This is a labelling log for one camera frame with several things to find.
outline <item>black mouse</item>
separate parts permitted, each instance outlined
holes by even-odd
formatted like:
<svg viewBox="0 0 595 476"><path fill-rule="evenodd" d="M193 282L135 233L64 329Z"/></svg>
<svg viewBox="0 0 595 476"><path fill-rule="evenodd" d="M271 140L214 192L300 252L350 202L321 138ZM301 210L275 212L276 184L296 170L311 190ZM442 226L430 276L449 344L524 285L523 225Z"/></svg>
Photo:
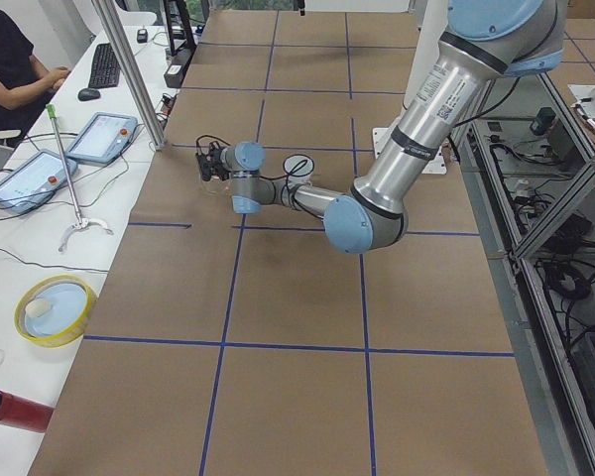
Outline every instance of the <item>black mouse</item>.
<svg viewBox="0 0 595 476"><path fill-rule="evenodd" d="M77 93L77 99L80 101L92 101L100 97L101 92L99 92L99 89L93 89L92 87L85 87Z"/></svg>

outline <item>white table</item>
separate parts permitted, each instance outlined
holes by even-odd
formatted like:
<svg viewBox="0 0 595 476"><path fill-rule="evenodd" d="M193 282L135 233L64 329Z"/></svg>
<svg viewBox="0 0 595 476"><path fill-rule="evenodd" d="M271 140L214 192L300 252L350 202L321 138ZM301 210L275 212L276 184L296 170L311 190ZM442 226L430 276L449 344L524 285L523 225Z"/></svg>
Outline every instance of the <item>white table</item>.
<svg viewBox="0 0 595 476"><path fill-rule="evenodd" d="M163 93L174 95L176 91L168 89L163 79L167 68L165 48L153 41L137 44L135 39L138 28L126 27L126 33L156 108ZM149 38L152 39L154 34L162 30L149 27ZM107 39L104 33L97 37L53 99L62 132L79 132L92 115L99 111L132 115L140 123L143 122L123 74L118 87L101 90L100 99L79 102L76 98L77 92L87 86L95 44L105 41ZM167 36L158 35L155 41L164 44ZM135 143L124 154L127 165L119 159L75 184L79 202L89 203L110 179L128 168L128 172L114 181L92 207L83 209L86 217L106 220L114 235L107 235L99 227L91 227L73 234L68 241L67 250L61 254L58 252L60 238L63 231L75 223L74 210L69 204L49 204L28 215L0 222L0 247L25 261L108 270L154 154L150 137L142 129ZM30 135L52 131L50 120L43 113ZM58 150L53 135L34 140L40 148ZM64 145L67 146L71 140L70 137L66 138ZM7 167L17 167L35 152L33 145L22 144ZM80 165L73 178L79 179L97 169ZM67 189L58 192L51 201L58 200L70 201ZM0 218L6 216L10 216L9 212L0 210ZM45 278L61 274L83 279L98 294L106 278L101 273L25 266L0 252L0 349L6 353L0 366L0 390L52 407L60 396L80 339L57 349L39 347L17 333L13 316L18 301L28 289ZM0 425L0 476L26 474L42 438L42 434Z"/></svg>

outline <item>black keyboard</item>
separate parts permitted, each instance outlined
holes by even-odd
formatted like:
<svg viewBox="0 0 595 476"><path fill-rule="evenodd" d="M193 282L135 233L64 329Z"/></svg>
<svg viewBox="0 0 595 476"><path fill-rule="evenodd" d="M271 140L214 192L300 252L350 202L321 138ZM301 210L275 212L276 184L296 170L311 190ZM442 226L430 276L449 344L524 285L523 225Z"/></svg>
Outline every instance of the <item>black keyboard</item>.
<svg viewBox="0 0 595 476"><path fill-rule="evenodd" d="M109 43L97 45L95 56L92 58L92 68L88 87L102 89L115 87L119 84L121 67Z"/></svg>

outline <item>black t-shirt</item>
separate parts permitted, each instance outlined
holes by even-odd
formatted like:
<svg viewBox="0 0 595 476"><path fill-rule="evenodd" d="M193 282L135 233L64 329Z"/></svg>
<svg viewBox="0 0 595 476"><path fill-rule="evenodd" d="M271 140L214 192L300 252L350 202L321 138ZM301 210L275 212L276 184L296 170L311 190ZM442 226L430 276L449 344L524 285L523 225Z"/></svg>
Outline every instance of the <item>black t-shirt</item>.
<svg viewBox="0 0 595 476"><path fill-rule="evenodd" d="M0 10L0 81L7 89L38 80L29 61L32 53L33 44L13 20ZM0 105L0 130L20 129L26 133L49 100L50 96L43 94L32 103L13 111Z"/></svg>

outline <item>red cylinder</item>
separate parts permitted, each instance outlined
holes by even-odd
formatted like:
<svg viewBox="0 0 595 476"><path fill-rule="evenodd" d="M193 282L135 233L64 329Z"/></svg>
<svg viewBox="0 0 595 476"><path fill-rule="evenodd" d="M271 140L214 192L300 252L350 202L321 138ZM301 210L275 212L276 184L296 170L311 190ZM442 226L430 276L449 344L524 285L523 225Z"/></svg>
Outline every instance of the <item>red cylinder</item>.
<svg viewBox="0 0 595 476"><path fill-rule="evenodd" d="M0 391L0 424L44 433L53 408Z"/></svg>

